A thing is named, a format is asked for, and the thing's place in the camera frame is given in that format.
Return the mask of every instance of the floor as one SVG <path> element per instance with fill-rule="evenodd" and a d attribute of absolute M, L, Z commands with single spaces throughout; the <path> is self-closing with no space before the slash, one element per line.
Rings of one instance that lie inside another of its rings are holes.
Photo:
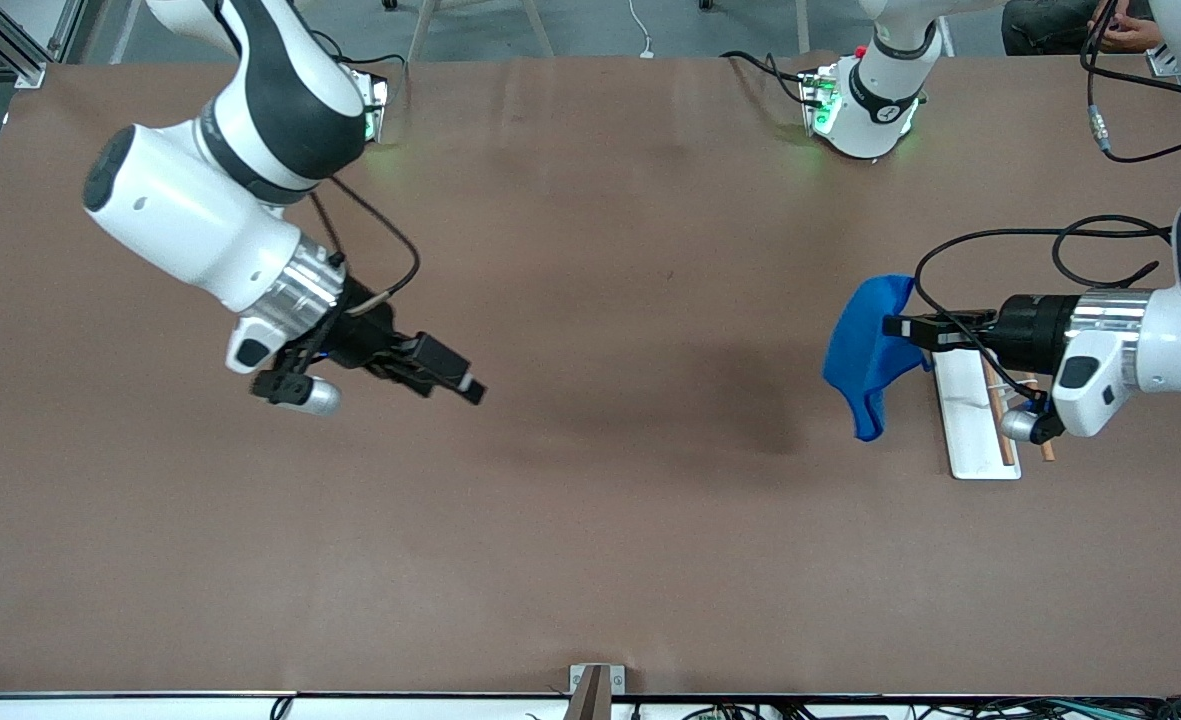
<path fill-rule="evenodd" d="M 84 27 L 79 61 L 220 63 L 218 50 L 171 35 L 142 0 L 104 0 Z M 406 53 L 416 27 L 416 1 L 402 1 L 385 12 L 380 0 L 299 0 L 312 28 L 335 38 L 352 58 Z M 559 55 L 637 55 L 642 35 L 631 18 L 627 0 L 539 0 L 541 19 Z M 795 0 L 715 0 L 712 12 L 700 12 L 696 0 L 635 0 L 635 11 L 653 37 L 658 58 L 718 55 L 746 50 L 762 55 L 796 55 Z M 1001 54 L 999 9 L 950 19 L 959 55 Z M 850 51 L 869 40 L 869 20 L 855 0 L 810 0 L 809 44 L 815 50 Z M 504 60 L 539 55 L 527 14 L 518 0 L 497 0 L 462 9 L 441 9 L 426 39 L 425 61 Z M 0 124 L 13 87 L 0 81 Z"/>

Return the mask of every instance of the table surface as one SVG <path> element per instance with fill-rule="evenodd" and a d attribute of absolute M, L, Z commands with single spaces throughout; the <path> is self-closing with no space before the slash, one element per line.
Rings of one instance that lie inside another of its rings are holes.
<path fill-rule="evenodd" d="M 0 138 L 0 690 L 1181 692 L 1181 397 L 1025 478 L 948 474 L 932 379 L 852 439 L 820 378 L 861 279 L 957 234 L 1167 223 L 1181 155 L 1107 163 L 1074 59 L 942 60 L 890 158 L 843 159 L 723 60 L 415 67 L 344 170 L 420 243 L 394 305 L 479 407 L 361 373 L 331 419 L 224 369 L 233 315 L 79 208 L 102 143 L 228 67 L 53 67 Z M 1181 100 L 1102 83 L 1120 151 Z M 353 273 L 398 244 L 333 188 Z M 289 218 L 321 237 L 308 205 Z M 1074 292 L 1042 240 L 942 256 L 955 307 Z M 1122 277 L 1167 250 L 1075 241 Z M 1170 282 L 1170 275 L 1156 282 Z"/>

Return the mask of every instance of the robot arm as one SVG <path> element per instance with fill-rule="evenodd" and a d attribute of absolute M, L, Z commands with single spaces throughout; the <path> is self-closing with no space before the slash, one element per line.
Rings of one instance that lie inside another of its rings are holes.
<path fill-rule="evenodd" d="M 253 395 L 326 415 L 339 392 L 307 368 L 325 356 L 426 397 L 448 387 L 477 404 L 470 364 L 428 334 L 394 332 L 387 293 L 350 277 L 282 218 L 320 181 L 357 159 L 365 100 L 354 77 L 317 46 L 285 0 L 152 0 L 196 37 L 223 28 L 239 51 L 233 81 L 200 117 L 172 127 L 124 127 L 89 174 L 83 204 L 129 250 L 211 293 L 239 322 L 226 366 L 257 373 Z"/>
<path fill-rule="evenodd" d="M 1153 0 L 1181 67 L 1181 0 Z M 1091 290 L 1011 297 L 999 310 L 955 314 L 1007 369 L 1053 375 L 1040 407 L 1010 410 L 1001 430 L 1043 443 L 1062 425 L 1097 434 L 1138 392 L 1181 392 L 1181 209 L 1172 224 L 1177 284 L 1162 290 Z M 928 351 L 971 347 L 942 316 L 888 318 L 885 333 Z"/>
<path fill-rule="evenodd" d="M 847 55 L 805 78 L 811 132 L 853 158 L 877 158 L 911 131 L 919 92 L 941 55 L 941 15 L 992 8 L 1003 0 L 860 0 L 874 20 L 864 55 Z"/>

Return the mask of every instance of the white cord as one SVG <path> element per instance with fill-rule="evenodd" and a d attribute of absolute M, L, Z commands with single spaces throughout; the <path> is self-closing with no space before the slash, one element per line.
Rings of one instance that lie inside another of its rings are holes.
<path fill-rule="evenodd" d="M 653 58 L 653 37 L 648 33 L 648 28 L 644 27 L 644 20 L 639 19 L 639 13 L 635 13 L 635 0 L 629 0 L 629 14 L 635 18 L 635 25 L 644 33 L 644 51 L 639 54 L 640 58 Z"/>

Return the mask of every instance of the cable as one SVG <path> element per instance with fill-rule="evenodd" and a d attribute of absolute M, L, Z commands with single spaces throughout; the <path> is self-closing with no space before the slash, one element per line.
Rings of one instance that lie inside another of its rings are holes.
<path fill-rule="evenodd" d="M 1070 237 L 1070 233 L 1092 223 L 1135 224 L 1149 231 L 1150 234 L 1148 237 L 1161 237 L 1172 242 L 1172 228 L 1161 228 L 1156 224 L 1146 222 L 1146 220 L 1130 218 L 1125 215 L 1092 215 L 1092 217 L 1076 220 L 1076 222 L 1062 228 L 1062 231 L 1057 234 L 1056 241 L 1052 241 L 1052 264 L 1056 266 L 1057 270 L 1064 275 L 1064 277 L 1070 279 L 1071 282 L 1079 283 L 1084 287 L 1096 288 L 1096 290 L 1116 290 L 1116 288 L 1131 287 L 1137 283 L 1140 279 L 1154 273 L 1154 269 L 1159 268 L 1159 262 L 1156 260 L 1149 261 L 1149 263 L 1142 266 L 1142 268 L 1134 274 L 1128 275 L 1128 277 L 1121 279 L 1121 281 L 1090 281 L 1090 279 L 1084 279 L 1082 275 L 1075 274 L 1074 270 L 1066 268 L 1065 261 L 1061 258 L 1061 246 L 1066 241 L 1066 237 Z"/>
<path fill-rule="evenodd" d="M 398 53 L 390 53 L 389 55 L 380 55 L 380 58 L 363 58 L 363 59 L 354 59 L 354 58 L 347 58 L 346 55 L 340 55 L 340 61 L 342 61 L 342 63 L 351 63 L 351 64 L 354 64 L 354 65 L 367 65 L 367 64 L 372 64 L 372 63 L 384 63 L 386 60 L 398 60 L 398 61 L 402 61 L 404 65 L 407 65 L 407 58 L 404 58 L 404 55 L 399 55 Z"/>
<path fill-rule="evenodd" d="M 1120 222 L 1133 222 L 1134 224 L 1137 224 L 1138 227 L 1143 227 L 1143 228 L 1144 227 L 1154 227 L 1154 225 L 1147 223 L 1146 220 L 1130 218 L 1130 217 L 1128 217 L 1128 215 L 1117 215 L 1117 217 L 1113 217 L 1113 218 L 1125 218 L 1125 220 L 1120 220 Z M 991 368 L 994 371 L 994 373 L 1004 382 L 1006 382 L 1009 387 L 1011 387 L 1012 390 L 1014 390 L 1014 392 L 1018 393 L 1018 395 L 1025 397 L 1026 400 L 1030 400 L 1030 401 L 1033 401 L 1033 402 L 1043 402 L 1044 398 L 1048 397 L 1048 392 L 1046 391 L 1042 391 L 1042 390 L 1031 390 L 1031 388 L 1024 386 L 1024 384 L 1017 382 L 1014 379 L 1012 379 L 1012 375 L 1010 375 L 1007 373 L 1007 371 L 1004 369 L 1003 366 L 998 364 L 998 360 L 996 360 L 991 354 L 988 354 L 986 345 L 984 345 L 980 341 L 980 338 L 977 336 L 977 333 L 974 333 L 973 330 L 971 330 L 967 325 L 963 323 L 961 320 L 959 318 L 957 318 L 957 315 L 954 313 L 951 313 L 951 310 L 947 310 L 945 306 L 939 305 L 939 302 L 937 302 L 928 294 L 928 292 L 926 292 L 924 289 L 924 268 L 927 268 L 927 264 L 929 263 L 929 261 L 933 260 L 933 258 L 935 258 L 937 255 L 941 255 L 946 250 L 950 250 L 951 247 L 961 246 L 964 242 L 970 242 L 970 241 L 979 240 L 979 238 L 983 238 L 983 237 L 1000 237 L 1000 236 L 1052 236 L 1052 237 L 1058 237 L 1063 233 L 1068 237 L 1069 236 L 1075 236 L 1075 237 L 1102 237 L 1102 238 L 1142 238 L 1142 237 L 1154 237 L 1154 233 L 1149 231 L 1149 229 L 1138 229 L 1138 231 L 1092 231 L 1092 229 L 1075 228 L 1075 229 L 1069 229 L 1069 231 L 1068 231 L 1066 228 L 997 228 L 997 229 L 988 229 L 988 231 L 963 234 L 963 236 L 955 237 L 954 240 L 948 240 L 946 242 L 942 242 L 940 246 L 933 247 L 932 250 L 928 250 L 927 254 L 925 254 L 924 257 L 919 260 L 919 264 L 915 266 L 915 269 L 914 269 L 914 288 L 915 288 L 915 293 L 919 293 L 919 297 L 922 297 L 924 302 L 927 302 L 927 305 L 929 307 L 932 307 L 933 310 L 937 310 L 937 313 L 939 313 L 942 316 L 945 316 L 957 328 L 959 328 L 959 332 L 963 334 L 963 336 L 965 336 L 966 340 L 968 340 L 968 342 L 971 345 L 973 345 L 978 351 L 980 351 L 981 360 L 986 361 L 986 364 L 988 366 L 991 366 Z"/>
<path fill-rule="evenodd" d="M 337 228 L 333 227 L 333 220 L 328 217 L 328 210 L 324 209 L 324 202 L 319 199 L 319 194 L 314 190 L 309 191 L 309 202 L 314 204 L 315 212 L 319 214 L 319 220 L 324 223 L 324 230 L 328 233 L 328 241 L 333 243 L 333 254 L 328 256 L 328 264 L 333 268 L 340 268 L 344 261 L 346 261 L 346 251 L 342 250 L 342 238 L 338 236 Z"/>
<path fill-rule="evenodd" d="M 376 207 L 372 205 L 371 202 L 364 199 L 363 196 L 360 196 L 360 194 L 354 192 L 353 188 L 348 186 L 346 182 L 338 178 L 337 176 L 329 177 L 328 179 L 333 181 L 333 184 L 335 184 L 335 186 L 339 186 L 340 190 L 342 190 L 342 192 L 345 192 L 350 197 L 350 199 L 357 202 L 357 204 L 361 209 L 367 210 L 367 212 L 372 215 L 372 217 L 377 218 L 378 222 L 384 224 L 385 229 L 389 229 L 390 234 L 393 234 L 393 236 L 399 242 L 402 242 L 403 246 L 407 248 L 407 251 L 412 255 L 412 268 L 407 269 L 407 273 L 404 273 L 403 277 L 399 279 L 398 282 L 394 282 L 389 288 L 385 288 L 384 292 L 377 293 L 370 300 L 363 301 L 361 305 L 357 305 L 354 307 L 351 307 L 351 309 L 346 310 L 346 314 L 351 316 L 357 316 L 361 315 L 363 313 L 367 313 L 367 310 L 371 310 L 372 307 L 383 305 L 383 302 L 385 302 L 386 300 L 393 297 L 396 292 L 403 290 L 404 287 L 407 287 L 407 283 L 412 282 L 412 279 L 416 277 L 417 271 L 420 270 L 420 251 L 417 250 L 417 246 L 413 246 L 412 241 L 407 240 L 407 235 L 404 234 L 402 229 L 399 229 L 398 225 L 396 225 L 392 220 L 386 218 L 384 212 L 376 209 Z"/>
<path fill-rule="evenodd" d="M 402 65 L 402 67 L 399 68 L 399 85 L 394 86 L 394 90 L 390 92 L 390 97 L 386 97 L 385 99 L 386 105 L 393 105 L 394 98 L 398 97 L 399 92 L 403 91 L 403 86 L 407 85 L 407 58 L 404 58 L 404 55 L 399 55 L 398 53 L 392 53 L 389 55 L 380 55 L 380 58 L 374 58 L 371 60 L 346 60 L 346 61 L 355 65 L 364 65 L 367 63 L 384 63 L 386 60 L 398 60 L 399 65 Z"/>
<path fill-rule="evenodd" d="M 1094 81 L 1096 81 L 1097 76 L 1101 76 L 1117 79 L 1117 81 L 1129 81 L 1134 83 L 1134 85 L 1176 92 L 1176 94 L 1181 94 L 1181 85 L 1179 85 L 1179 83 L 1157 81 L 1157 79 L 1153 78 L 1134 76 L 1130 73 L 1120 73 L 1116 72 L 1116 70 L 1097 67 L 1097 59 L 1101 55 L 1101 45 L 1102 41 L 1105 40 L 1105 32 L 1108 27 L 1110 27 L 1110 19 L 1108 18 L 1114 17 L 1117 6 L 1120 6 L 1120 0 L 1110 0 L 1105 8 L 1102 8 L 1101 14 L 1097 17 L 1096 26 L 1092 27 L 1092 32 L 1088 33 L 1088 38 L 1084 38 L 1083 47 L 1079 47 L 1079 67 L 1087 70 L 1088 73 L 1088 119 L 1090 126 L 1092 126 L 1092 137 L 1096 138 L 1097 146 L 1108 159 L 1115 161 L 1115 163 L 1144 163 L 1144 161 L 1163 158 L 1163 156 L 1181 151 L 1181 143 L 1170 148 L 1164 148 L 1163 150 L 1148 152 L 1147 155 L 1116 155 L 1110 146 L 1110 133 L 1105 130 L 1105 117 L 1103 117 L 1101 110 L 1097 109 Z"/>
<path fill-rule="evenodd" d="M 739 705 L 726 705 L 726 706 L 723 706 L 723 707 L 726 707 L 729 711 L 735 712 L 735 714 L 736 714 L 735 716 L 736 716 L 737 720 L 744 720 L 745 715 L 750 715 L 751 720 L 766 720 L 763 716 L 762 712 L 753 711 L 753 708 L 750 708 L 750 707 L 744 707 L 744 706 L 739 706 Z"/>
<path fill-rule="evenodd" d="M 790 91 L 790 87 L 787 86 L 787 79 L 781 77 L 781 70 L 777 70 L 777 59 L 772 57 L 772 53 L 763 55 L 763 59 L 768 63 L 768 65 L 770 65 L 770 67 L 772 67 L 772 74 L 777 76 L 777 85 L 781 86 L 781 91 L 785 92 L 787 97 L 790 97 L 791 100 L 798 102 L 800 105 L 807 105 L 809 109 L 820 109 L 820 106 L 822 106 L 822 104 L 817 100 L 804 100 L 802 97 L 796 96 Z"/>
<path fill-rule="evenodd" d="M 292 711 L 293 696 L 276 698 L 274 705 L 270 706 L 270 720 L 283 720 L 288 716 L 288 711 Z"/>
<path fill-rule="evenodd" d="M 729 50 L 727 53 L 719 55 L 719 58 L 746 60 L 756 68 L 762 70 L 762 72 L 769 73 L 769 76 L 777 78 L 777 83 L 781 85 L 781 90 L 785 92 L 785 94 L 790 97 L 791 100 L 798 102 L 800 105 L 807 105 L 810 109 L 820 109 L 820 106 L 822 106 L 822 104 L 820 104 L 820 102 L 817 100 L 802 99 L 802 97 L 791 92 L 790 87 L 787 86 L 787 79 L 789 81 L 800 81 L 800 74 L 815 72 L 815 70 L 817 68 L 800 70 L 798 73 L 787 76 L 785 73 L 781 72 L 781 68 L 777 67 L 777 59 L 774 58 L 772 53 L 768 53 L 766 55 L 764 55 L 764 61 L 759 61 L 759 59 L 755 58 L 755 55 L 751 55 L 749 53 L 742 53 L 740 50 Z"/>
<path fill-rule="evenodd" d="M 346 55 L 342 53 L 342 46 L 338 45 L 337 41 L 333 40 L 333 37 L 328 35 L 328 33 L 321 32 L 319 30 L 312 30 L 309 34 L 320 38 L 320 40 L 326 40 L 328 41 L 328 45 L 333 46 L 333 51 L 331 51 L 331 53 L 328 54 L 331 55 L 331 59 L 333 59 L 334 63 L 340 63 L 342 58 Z"/>
<path fill-rule="evenodd" d="M 635 25 L 644 33 L 644 51 L 639 55 L 640 58 L 650 59 L 653 55 L 653 37 L 648 32 L 648 28 L 644 26 L 644 20 L 639 19 L 639 13 L 635 13 L 635 0 L 629 0 L 629 14 L 632 18 L 635 18 Z"/>

